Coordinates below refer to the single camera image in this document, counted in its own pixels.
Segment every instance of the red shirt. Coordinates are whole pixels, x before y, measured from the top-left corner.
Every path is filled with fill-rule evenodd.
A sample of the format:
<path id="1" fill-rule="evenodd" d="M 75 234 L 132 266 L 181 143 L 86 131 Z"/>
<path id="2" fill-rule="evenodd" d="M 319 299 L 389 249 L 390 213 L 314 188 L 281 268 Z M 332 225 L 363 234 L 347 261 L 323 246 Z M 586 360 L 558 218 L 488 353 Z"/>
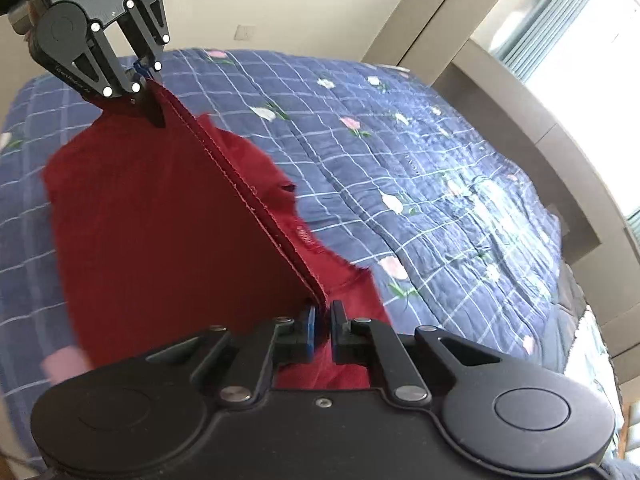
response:
<path id="1" fill-rule="evenodd" d="M 44 169 L 69 315 L 95 366 L 210 324 L 250 332 L 295 317 L 311 299 L 326 314 L 387 320 L 370 272 L 327 250 L 298 218 L 294 186 L 251 142 L 196 120 L 150 83 L 164 112 L 153 127 L 114 101 Z M 364 368 L 281 370 L 279 386 L 366 387 Z"/>

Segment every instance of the beige wall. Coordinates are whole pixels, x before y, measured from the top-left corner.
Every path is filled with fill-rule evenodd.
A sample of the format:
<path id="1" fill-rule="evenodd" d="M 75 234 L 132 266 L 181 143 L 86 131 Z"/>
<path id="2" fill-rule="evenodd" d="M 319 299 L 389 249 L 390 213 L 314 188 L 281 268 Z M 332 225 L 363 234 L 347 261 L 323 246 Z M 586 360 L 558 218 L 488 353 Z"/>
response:
<path id="1" fill-rule="evenodd" d="M 14 428 L 11 425 L 7 407 L 4 403 L 4 399 L 2 398 L 2 391 L 0 391 L 0 449 L 8 455 L 15 456 L 22 460 L 29 458 L 24 452 L 24 449 L 16 437 Z M 14 476 L 18 479 L 32 478 L 37 474 L 36 471 L 16 464 L 15 462 L 7 461 L 7 463 L 13 471 Z"/>
<path id="2" fill-rule="evenodd" d="M 498 0 L 402 0 L 365 61 L 402 64 L 432 84 Z"/>
<path id="3" fill-rule="evenodd" d="M 361 60 L 400 0 L 164 0 L 170 48 L 265 48 L 288 54 Z M 235 41 L 238 25 L 255 26 Z M 118 54 L 130 53 L 110 34 Z M 42 73 L 22 38 L 0 16 L 0 121 L 20 87 Z"/>
<path id="4" fill-rule="evenodd" d="M 32 77 L 44 73 L 29 56 L 27 44 L 0 16 L 0 128 L 16 92 Z"/>

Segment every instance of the bed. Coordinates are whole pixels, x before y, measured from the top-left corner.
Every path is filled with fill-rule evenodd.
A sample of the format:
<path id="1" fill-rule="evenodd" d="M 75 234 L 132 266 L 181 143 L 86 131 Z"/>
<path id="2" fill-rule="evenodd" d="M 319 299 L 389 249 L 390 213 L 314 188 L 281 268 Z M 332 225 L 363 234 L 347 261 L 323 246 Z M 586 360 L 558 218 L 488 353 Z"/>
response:
<path id="1" fill-rule="evenodd" d="M 168 52 L 162 74 L 192 113 L 286 172 L 316 236 L 372 269 L 397 332 L 438 325 L 564 371 L 587 309 L 561 260 L 558 220 L 433 89 L 399 68 L 248 50 Z M 40 170 L 98 115 L 43 76 L 17 95 L 3 130 L 0 386 L 34 464 L 29 413 L 49 387 L 40 364 L 75 343 Z"/>

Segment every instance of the curtain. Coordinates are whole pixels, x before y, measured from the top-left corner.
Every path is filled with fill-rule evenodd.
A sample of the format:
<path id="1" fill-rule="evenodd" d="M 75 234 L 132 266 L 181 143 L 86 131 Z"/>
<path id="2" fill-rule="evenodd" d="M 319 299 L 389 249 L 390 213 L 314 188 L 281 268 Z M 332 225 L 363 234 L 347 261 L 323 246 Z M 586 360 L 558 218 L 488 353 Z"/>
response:
<path id="1" fill-rule="evenodd" d="M 634 238 L 640 245 L 640 209 L 638 209 L 629 218 L 627 218 L 626 222 L 629 225 L 629 230 L 631 231 L 631 234 L 634 236 Z"/>
<path id="2" fill-rule="evenodd" d="M 526 82 L 588 1 L 540 0 L 497 59 Z"/>

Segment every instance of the white flower print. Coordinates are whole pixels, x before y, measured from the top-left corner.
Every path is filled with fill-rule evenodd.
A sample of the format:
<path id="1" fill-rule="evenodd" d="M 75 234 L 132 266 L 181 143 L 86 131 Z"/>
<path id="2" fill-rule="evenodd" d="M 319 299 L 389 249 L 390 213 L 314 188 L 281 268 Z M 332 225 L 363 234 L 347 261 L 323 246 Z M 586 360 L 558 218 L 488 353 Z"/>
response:
<path id="1" fill-rule="evenodd" d="M 490 280 L 493 280 L 496 283 L 500 279 L 500 271 L 495 264 L 489 264 L 486 266 L 486 275 Z"/>
<path id="2" fill-rule="evenodd" d="M 404 206 L 397 196 L 388 195 L 386 193 L 383 193 L 382 191 L 380 191 L 380 196 L 382 197 L 382 202 L 384 202 L 385 205 L 389 209 L 391 209 L 391 211 L 395 212 L 396 214 L 402 213 L 402 208 Z"/>
<path id="3" fill-rule="evenodd" d="M 254 108 L 249 106 L 251 110 L 259 117 L 263 119 L 267 119 L 269 122 L 273 121 L 276 118 L 276 114 L 273 110 L 269 110 L 268 108 Z"/>
<path id="4" fill-rule="evenodd" d="M 324 86 L 327 90 L 331 90 L 332 88 L 335 88 L 334 82 L 329 79 L 318 79 L 318 84 L 320 86 Z"/>
<path id="5" fill-rule="evenodd" d="M 455 180 L 447 180 L 447 187 L 454 196 L 462 195 L 465 192 L 465 188 L 460 186 Z"/>
<path id="6" fill-rule="evenodd" d="M 533 354 L 533 348 L 536 345 L 536 341 L 530 336 L 526 335 L 522 339 L 522 347 L 527 351 L 527 354 Z"/>
<path id="7" fill-rule="evenodd" d="M 404 115 L 402 114 L 396 114 L 396 120 L 400 121 L 401 123 L 404 123 L 405 126 L 409 125 L 409 119 L 407 119 Z"/>
<path id="8" fill-rule="evenodd" d="M 0 135 L 0 152 L 9 145 L 9 142 L 11 142 L 11 132 Z"/>

